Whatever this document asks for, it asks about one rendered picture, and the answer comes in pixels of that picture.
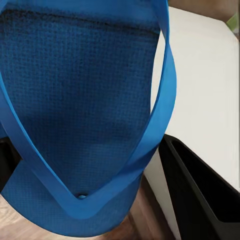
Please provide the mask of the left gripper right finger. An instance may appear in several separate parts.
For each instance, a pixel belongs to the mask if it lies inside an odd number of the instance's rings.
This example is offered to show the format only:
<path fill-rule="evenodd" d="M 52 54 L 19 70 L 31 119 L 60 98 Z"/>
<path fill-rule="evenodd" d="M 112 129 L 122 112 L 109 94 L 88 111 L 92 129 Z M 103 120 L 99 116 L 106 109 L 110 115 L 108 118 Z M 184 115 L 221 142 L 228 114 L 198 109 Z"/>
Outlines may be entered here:
<path fill-rule="evenodd" d="M 158 151 L 181 240 L 240 240 L 240 193 L 180 139 Z"/>

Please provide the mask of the sandal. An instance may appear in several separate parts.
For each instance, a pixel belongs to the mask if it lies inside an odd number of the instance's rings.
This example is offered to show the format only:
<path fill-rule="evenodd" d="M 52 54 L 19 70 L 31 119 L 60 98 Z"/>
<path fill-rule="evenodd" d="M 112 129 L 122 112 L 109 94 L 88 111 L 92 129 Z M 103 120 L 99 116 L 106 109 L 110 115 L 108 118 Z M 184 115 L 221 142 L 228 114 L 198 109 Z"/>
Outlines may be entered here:
<path fill-rule="evenodd" d="M 128 216 L 177 95 L 168 2 L 0 0 L 0 139 L 21 155 L 0 194 L 30 222 L 89 238 Z"/>

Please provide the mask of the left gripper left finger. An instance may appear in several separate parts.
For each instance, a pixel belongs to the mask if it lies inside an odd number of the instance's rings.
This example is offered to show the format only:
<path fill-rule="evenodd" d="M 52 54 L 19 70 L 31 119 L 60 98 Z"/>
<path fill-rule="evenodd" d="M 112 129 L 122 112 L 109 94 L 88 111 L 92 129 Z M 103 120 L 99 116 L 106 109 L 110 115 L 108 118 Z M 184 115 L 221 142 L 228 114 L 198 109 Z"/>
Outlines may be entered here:
<path fill-rule="evenodd" d="M 0 193 L 21 161 L 22 156 L 16 150 L 10 138 L 0 138 Z"/>

